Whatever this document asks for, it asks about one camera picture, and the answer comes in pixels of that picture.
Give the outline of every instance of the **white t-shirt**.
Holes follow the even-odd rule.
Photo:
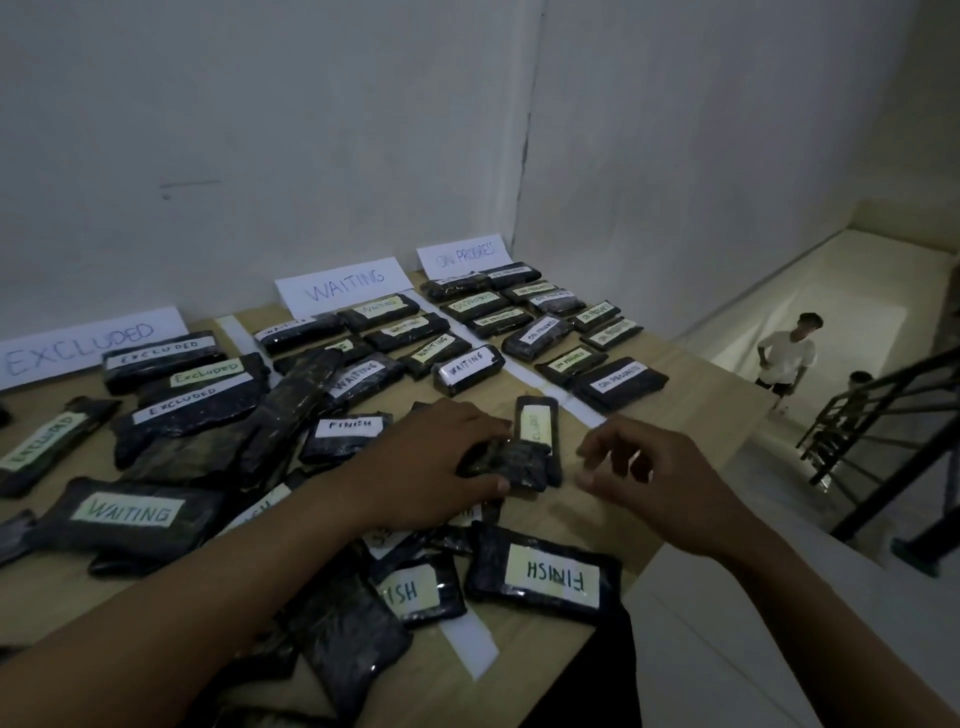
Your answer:
[[[801,341],[791,341],[789,331],[774,331],[757,346],[765,349],[770,369],[760,370],[760,379],[767,384],[793,384],[797,371],[801,367],[812,367],[817,363],[817,347],[807,337]]]

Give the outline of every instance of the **package with white label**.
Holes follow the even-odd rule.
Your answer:
[[[253,335],[270,356],[288,352],[304,344],[336,336],[347,328],[347,323],[335,313],[320,313],[306,319],[295,319],[284,324],[264,328]]]
[[[514,438],[550,448],[547,482],[559,486],[564,480],[564,469],[560,463],[560,406],[557,401],[552,397],[517,397]]]
[[[489,339],[491,336],[526,326],[533,320],[534,317],[522,308],[507,308],[490,316],[471,319],[467,321],[467,326],[477,336]]]
[[[566,316],[587,307],[576,294],[567,290],[540,293],[527,299],[527,303],[539,313],[553,313],[557,316]]]
[[[471,599],[599,624],[620,605],[622,566],[613,556],[562,546],[487,523],[470,528],[473,561],[464,590]]]
[[[595,352],[590,347],[579,346],[542,364],[534,364],[534,369],[548,381],[568,389],[577,376],[603,364],[608,357],[608,354]]]
[[[226,358],[213,331],[185,333],[145,347],[105,353],[104,384],[112,395],[127,395],[148,381]]]
[[[300,428],[323,403],[324,386],[341,361],[336,350],[311,349],[246,420],[154,440],[124,477],[228,492],[258,486],[289,455]]]
[[[439,313],[422,313],[416,318],[368,333],[364,338],[378,352],[388,353],[449,330],[450,322]]]
[[[504,288],[500,293],[510,299],[512,303],[526,303],[540,293],[556,290],[558,290],[558,286],[553,283],[547,280],[538,280],[536,283],[524,283],[523,285],[515,285],[513,288]]]
[[[499,523],[502,507],[502,498],[470,506],[466,511],[458,513],[443,525],[437,526],[427,545],[431,548],[459,553],[461,556],[470,556],[473,553],[469,539],[470,524],[474,521]]]
[[[257,378],[267,378],[270,369],[263,362],[259,353],[246,353],[235,359],[218,361],[186,372],[177,372],[149,384],[144,384],[136,390],[136,406],[149,407],[151,404],[169,400],[176,395],[185,395],[196,389],[203,389],[220,379],[236,376],[246,372]]]
[[[110,423],[117,438],[113,465],[125,470],[158,437],[184,437],[242,420],[270,391],[266,368],[257,374],[241,372],[121,415]]]
[[[570,323],[581,333],[586,333],[593,328],[603,326],[608,321],[612,321],[620,313],[620,309],[609,301],[592,305],[586,311],[581,311],[570,319]]]
[[[420,313],[420,304],[402,293],[394,293],[393,296],[345,308],[339,313],[353,333],[360,333]]]
[[[342,366],[345,367],[355,361],[360,361],[360,359],[365,356],[370,356],[375,351],[370,344],[357,336],[355,333],[352,333],[350,336],[344,336],[342,339],[330,341],[326,344],[320,345],[319,347],[305,349],[302,352],[292,353],[289,356],[283,356],[280,359],[274,359],[274,369],[278,374],[286,376],[290,374],[290,370],[294,368],[294,365],[300,360],[301,357],[305,356],[307,352],[320,349],[336,349],[339,352],[343,352],[344,363]]]
[[[322,415],[310,426],[300,450],[300,462],[322,465],[349,460],[393,423],[394,416],[389,412],[339,417]]]
[[[399,356],[396,360],[407,368],[413,379],[420,380],[430,374],[434,364],[448,361],[472,348],[473,345],[467,339],[448,331],[433,341],[428,341],[415,352]]]
[[[634,338],[641,331],[643,331],[643,327],[637,322],[631,321],[630,319],[619,318],[604,326],[598,326],[591,330],[590,333],[585,333],[580,337],[580,340],[586,344],[590,344],[595,349],[599,349],[601,352],[608,352],[627,339]]]
[[[278,620],[320,678],[344,725],[356,721],[373,679],[399,660],[414,639],[363,578],[349,549],[335,555]]]
[[[499,293],[484,291],[483,293],[475,293],[472,296],[467,296],[465,299],[442,305],[440,310],[451,319],[456,319],[461,324],[465,324],[472,319],[496,313],[503,308],[507,308],[509,305],[510,302]]]
[[[403,365],[379,352],[337,372],[325,387],[320,411],[346,412],[403,379]]]
[[[540,271],[526,263],[511,263],[484,271],[490,279],[490,288],[499,291],[504,288],[513,288],[521,283],[531,283],[540,279]]]
[[[529,362],[557,346],[572,330],[573,327],[568,321],[548,314],[540,316],[530,326],[510,334],[500,346],[504,353]]]
[[[615,412],[632,401],[659,392],[670,377],[624,356],[578,376],[570,392],[598,412]]]
[[[455,279],[428,280],[420,292],[433,303],[452,301],[471,293],[480,293],[490,288],[490,278],[485,273],[471,273]]]
[[[411,629],[467,613],[450,553],[425,555],[400,564],[377,590],[403,626]]]
[[[54,419],[0,457],[0,497],[26,495],[64,457],[113,417],[120,400],[76,397]]]
[[[31,549],[24,536],[36,526],[36,516],[31,510],[23,510],[12,518],[0,522],[0,567],[11,564]]]
[[[527,440],[490,440],[467,451],[457,474],[475,477],[494,473],[503,475],[512,488],[542,493],[550,484],[550,447]]]
[[[75,477],[25,540],[35,549],[114,549],[169,563],[200,545],[223,500],[196,488]]]
[[[477,347],[471,352],[433,367],[433,386],[448,397],[455,397],[474,384],[495,375],[507,360],[493,344]]]
[[[379,584],[404,561],[412,559],[430,540],[433,529],[425,531],[393,531],[376,528],[360,540],[364,551],[367,578]]]

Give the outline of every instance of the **person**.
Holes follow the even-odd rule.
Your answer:
[[[218,668],[347,543],[376,527],[434,526],[507,495],[499,476],[455,470],[473,445],[509,435],[509,423],[468,403],[411,413],[346,464],[11,658],[0,667],[0,725],[176,725]],[[736,578],[824,725],[960,726],[689,437],[614,416],[578,453],[580,488]],[[611,469],[601,469],[608,457]],[[596,715],[590,698],[563,706]]]
[[[760,355],[756,384],[773,390],[781,399],[796,392],[806,370],[817,362],[817,347],[809,336],[823,325],[817,314],[802,313],[793,330],[774,331],[760,339],[756,345]]]

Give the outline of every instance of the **man in white shirt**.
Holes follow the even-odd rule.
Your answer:
[[[760,377],[756,381],[764,389],[773,390],[780,398],[797,391],[806,370],[817,361],[817,347],[808,338],[821,328],[824,320],[815,313],[802,313],[792,331],[774,331],[760,339]]]

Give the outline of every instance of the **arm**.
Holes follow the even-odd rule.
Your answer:
[[[579,452],[581,488],[730,571],[825,726],[960,726],[950,707],[740,502],[690,438],[613,417]],[[608,454],[612,473],[597,471]]]
[[[503,421],[452,400],[408,415],[345,465],[0,667],[0,725],[175,725],[349,541],[378,526],[436,525],[503,497],[506,481],[454,470],[472,445],[509,434]]]

